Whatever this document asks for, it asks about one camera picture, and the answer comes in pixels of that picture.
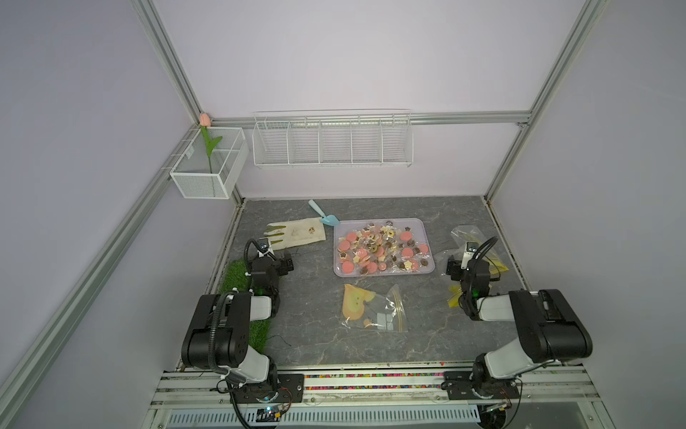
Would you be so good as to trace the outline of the clear ziploc bag of cookies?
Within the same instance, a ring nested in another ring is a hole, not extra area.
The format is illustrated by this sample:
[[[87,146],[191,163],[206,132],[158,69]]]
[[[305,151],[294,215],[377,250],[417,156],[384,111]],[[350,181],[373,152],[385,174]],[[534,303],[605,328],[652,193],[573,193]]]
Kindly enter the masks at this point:
[[[487,241],[485,235],[475,225],[459,225],[450,232],[450,236],[454,241],[452,247],[442,250],[433,257],[436,267],[441,273],[446,272],[450,257],[453,257],[455,261],[461,262],[468,243],[476,250],[482,243]],[[497,276],[499,273],[505,273],[510,270],[510,267],[498,254],[496,247],[491,248],[486,253],[484,259],[489,263],[489,271],[492,275]]]

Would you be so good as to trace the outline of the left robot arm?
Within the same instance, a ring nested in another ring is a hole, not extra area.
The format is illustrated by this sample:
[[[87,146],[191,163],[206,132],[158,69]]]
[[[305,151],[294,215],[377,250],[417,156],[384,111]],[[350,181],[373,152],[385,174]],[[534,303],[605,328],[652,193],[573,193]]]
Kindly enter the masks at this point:
[[[294,270],[294,264],[287,250],[274,252],[254,239],[246,243],[243,257],[248,289],[199,298],[180,358],[186,368],[219,375],[228,391],[245,386],[276,391],[280,388],[276,364],[249,344],[250,325],[277,315],[280,279]]]

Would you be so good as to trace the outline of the ziploc bag with small cookies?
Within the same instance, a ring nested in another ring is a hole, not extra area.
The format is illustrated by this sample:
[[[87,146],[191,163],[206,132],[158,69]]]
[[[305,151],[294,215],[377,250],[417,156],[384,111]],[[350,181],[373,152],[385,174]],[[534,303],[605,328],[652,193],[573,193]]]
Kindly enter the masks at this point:
[[[462,288],[458,284],[454,284],[448,287],[451,292],[451,297],[448,299],[448,306],[451,309],[460,309],[462,307],[462,297],[464,295]]]

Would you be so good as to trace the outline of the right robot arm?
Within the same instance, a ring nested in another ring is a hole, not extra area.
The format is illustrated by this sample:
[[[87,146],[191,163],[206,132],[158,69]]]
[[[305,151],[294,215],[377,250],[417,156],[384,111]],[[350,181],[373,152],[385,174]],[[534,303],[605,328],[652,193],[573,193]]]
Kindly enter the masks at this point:
[[[476,322],[512,322],[516,339],[497,350],[482,353],[470,373],[445,375],[443,390],[471,393],[480,399],[516,394],[516,378],[552,363],[586,359],[593,352],[590,334],[563,293],[548,289],[509,291],[491,295],[488,253],[498,242],[468,242],[460,257],[449,256],[446,275],[459,283],[459,307]]]

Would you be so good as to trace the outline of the ziploc bag with yellow toy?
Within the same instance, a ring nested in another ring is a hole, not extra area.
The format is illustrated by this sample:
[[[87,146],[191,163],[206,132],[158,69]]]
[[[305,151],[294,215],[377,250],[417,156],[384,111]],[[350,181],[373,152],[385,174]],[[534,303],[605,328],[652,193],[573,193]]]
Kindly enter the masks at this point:
[[[400,288],[394,285],[386,294],[357,286],[344,286],[341,324],[348,329],[379,332],[407,332],[408,322]]]

